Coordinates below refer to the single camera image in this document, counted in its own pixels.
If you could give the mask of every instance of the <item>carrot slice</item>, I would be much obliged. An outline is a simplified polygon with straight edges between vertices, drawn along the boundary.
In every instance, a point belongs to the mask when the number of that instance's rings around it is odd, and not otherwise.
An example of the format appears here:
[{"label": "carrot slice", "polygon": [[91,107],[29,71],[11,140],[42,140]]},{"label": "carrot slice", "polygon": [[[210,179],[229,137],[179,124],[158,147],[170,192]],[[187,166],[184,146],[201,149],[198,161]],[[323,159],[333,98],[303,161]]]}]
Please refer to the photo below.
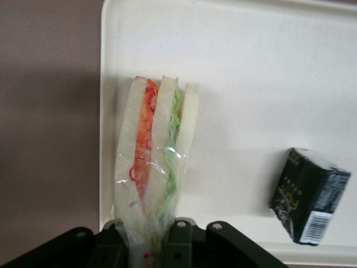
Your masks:
[{"label": "carrot slice", "polygon": [[151,161],[151,129],[156,108],[157,85],[148,80],[141,105],[141,114],[138,124],[134,164],[129,176],[135,182],[142,199],[149,178]]}]

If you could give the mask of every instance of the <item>green filling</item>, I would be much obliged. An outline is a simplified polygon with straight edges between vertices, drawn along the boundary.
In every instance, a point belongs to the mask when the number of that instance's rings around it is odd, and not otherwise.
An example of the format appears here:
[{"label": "green filling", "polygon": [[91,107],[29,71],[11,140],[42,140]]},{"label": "green filling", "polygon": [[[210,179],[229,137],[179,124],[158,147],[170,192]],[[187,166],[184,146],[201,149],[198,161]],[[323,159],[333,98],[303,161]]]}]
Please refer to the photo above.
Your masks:
[{"label": "green filling", "polygon": [[178,86],[176,86],[176,90],[173,96],[173,101],[171,106],[171,122],[169,125],[170,139],[165,148],[165,157],[170,173],[168,175],[168,179],[166,182],[166,196],[163,201],[163,204],[161,205],[161,208],[159,209],[159,218],[161,219],[160,221],[162,221],[165,218],[167,210],[170,208],[170,203],[171,203],[170,196],[174,195],[177,190],[175,161],[177,161],[177,158],[180,157],[180,155],[178,155],[176,151],[175,144],[176,144],[177,135],[179,133],[179,127],[181,123],[180,118],[178,116],[179,108],[180,108],[180,100],[181,100],[181,91],[178,88]]}]

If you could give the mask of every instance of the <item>small black box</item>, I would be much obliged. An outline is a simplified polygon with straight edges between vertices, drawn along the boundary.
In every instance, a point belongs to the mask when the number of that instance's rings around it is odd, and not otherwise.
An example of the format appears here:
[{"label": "small black box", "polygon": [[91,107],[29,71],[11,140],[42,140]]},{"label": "small black box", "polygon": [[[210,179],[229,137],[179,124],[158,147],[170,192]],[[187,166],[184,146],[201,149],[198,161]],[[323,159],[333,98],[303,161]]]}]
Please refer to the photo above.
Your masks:
[{"label": "small black box", "polygon": [[320,243],[350,175],[310,150],[290,150],[271,208],[293,242]]}]

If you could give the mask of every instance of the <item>gray surface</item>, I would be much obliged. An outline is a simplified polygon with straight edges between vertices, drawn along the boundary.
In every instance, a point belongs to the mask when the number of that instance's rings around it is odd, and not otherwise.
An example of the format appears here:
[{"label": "gray surface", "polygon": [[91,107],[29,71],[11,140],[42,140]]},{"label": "gray surface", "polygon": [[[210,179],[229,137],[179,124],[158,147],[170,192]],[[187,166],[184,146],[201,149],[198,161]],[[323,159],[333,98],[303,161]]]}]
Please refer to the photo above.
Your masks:
[{"label": "gray surface", "polygon": [[99,231],[102,4],[0,1],[0,265]]}]

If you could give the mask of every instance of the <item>plastic bag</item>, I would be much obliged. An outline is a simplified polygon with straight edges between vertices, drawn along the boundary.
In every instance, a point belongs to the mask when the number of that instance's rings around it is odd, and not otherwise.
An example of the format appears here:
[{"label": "plastic bag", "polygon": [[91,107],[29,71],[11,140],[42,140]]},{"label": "plastic bag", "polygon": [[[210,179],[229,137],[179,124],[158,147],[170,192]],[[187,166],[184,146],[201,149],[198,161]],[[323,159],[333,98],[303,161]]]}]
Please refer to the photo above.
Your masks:
[{"label": "plastic bag", "polygon": [[125,233],[129,266],[160,265],[160,250],[175,220],[198,108],[197,92],[177,79],[136,77],[124,112],[114,177],[116,227]]}]

